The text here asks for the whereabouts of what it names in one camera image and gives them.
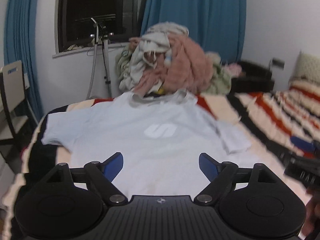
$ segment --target blue object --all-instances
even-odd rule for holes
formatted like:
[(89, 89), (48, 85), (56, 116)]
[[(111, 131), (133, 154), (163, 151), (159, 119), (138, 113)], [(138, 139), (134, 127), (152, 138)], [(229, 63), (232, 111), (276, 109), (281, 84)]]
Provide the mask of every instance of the blue object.
[(296, 136), (291, 136), (290, 141), (295, 145), (295, 147), (299, 148), (302, 151), (314, 153), (316, 151), (316, 147), (313, 143), (309, 143), (305, 140), (300, 139)]
[(159, 22), (186, 26), (204, 51), (223, 62), (240, 60), (245, 33), (246, 0), (147, 0), (141, 34)]
[(43, 116), (36, 69), (36, 7), (38, 0), (9, 0), (4, 27), (4, 64), (21, 60), (28, 74), (27, 97), (38, 121)]
[(209, 160), (205, 154), (199, 156), (199, 168), (207, 179), (212, 182), (218, 176), (217, 164), (214, 160)]
[(123, 168), (123, 156), (121, 153), (113, 155), (115, 158), (111, 160), (104, 168), (104, 176), (112, 182)]

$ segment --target pile of clothes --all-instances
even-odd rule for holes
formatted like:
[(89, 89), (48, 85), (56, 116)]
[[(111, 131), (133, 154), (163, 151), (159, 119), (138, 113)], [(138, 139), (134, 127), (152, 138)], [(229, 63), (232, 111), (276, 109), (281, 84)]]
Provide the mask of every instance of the pile of clothes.
[(205, 53), (188, 35), (186, 27), (165, 22), (131, 38), (116, 57), (120, 90), (140, 96), (171, 94), (178, 89), (194, 94), (229, 93), (232, 75), (221, 66), (219, 54)]

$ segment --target human hand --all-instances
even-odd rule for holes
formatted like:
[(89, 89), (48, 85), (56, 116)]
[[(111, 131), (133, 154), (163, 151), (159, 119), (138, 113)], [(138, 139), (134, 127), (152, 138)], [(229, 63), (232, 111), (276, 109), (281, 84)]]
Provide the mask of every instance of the human hand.
[(308, 188), (307, 193), (312, 194), (313, 197), (306, 205), (307, 217), (301, 230), (305, 236), (315, 229), (315, 223), (320, 219), (320, 192)]

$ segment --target pillow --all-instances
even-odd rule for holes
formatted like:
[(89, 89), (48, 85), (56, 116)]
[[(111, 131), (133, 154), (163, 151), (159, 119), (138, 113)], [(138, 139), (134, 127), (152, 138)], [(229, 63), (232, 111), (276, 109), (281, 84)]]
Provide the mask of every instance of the pillow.
[(301, 52), (297, 60), (294, 76), (320, 83), (320, 58)]

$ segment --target flexible hose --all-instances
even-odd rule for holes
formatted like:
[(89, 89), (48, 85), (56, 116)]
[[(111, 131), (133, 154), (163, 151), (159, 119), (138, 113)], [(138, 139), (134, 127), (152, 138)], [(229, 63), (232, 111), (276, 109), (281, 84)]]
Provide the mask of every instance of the flexible hose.
[(89, 90), (88, 90), (88, 94), (87, 94), (86, 100), (88, 100), (90, 98), (91, 90), (92, 90), (92, 86), (93, 86), (94, 72), (96, 70), (96, 62), (97, 62), (97, 49), (98, 49), (98, 44), (96, 43), (94, 45), (94, 55), (93, 55), (91, 79), (90, 79), (90, 85), (89, 85)]
[[(105, 46), (104, 46), (104, 42), (102, 41), (102, 56), (103, 56), (104, 67), (106, 69), (106, 84), (107, 84), (107, 88), (108, 88), (109, 98), (112, 98), (111, 85), (110, 85), (110, 80), (109, 80), (108, 71), (107, 71), (107, 67), (106, 67), (106, 60), (104, 57), (104, 49), (105, 49)], [(107, 62), (109, 62), (109, 52), (107, 53)]]
[(90, 98), (91, 95), (91, 90), (93, 86), (93, 79), (94, 79), (94, 72), (96, 70), (96, 62), (97, 62), (97, 49), (98, 49), (98, 38), (99, 38), (99, 27), (95, 19), (91, 18), (91, 20), (95, 23), (96, 28), (97, 28), (97, 35), (95, 36), (94, 39), (94, 55), (93, 55), (93, 63), (92, 63), (92, 72), (91, 72), (91, 79), (90, 79), (90, 85), (89, 85), (89, 90), (87, 94), (86, 100)]

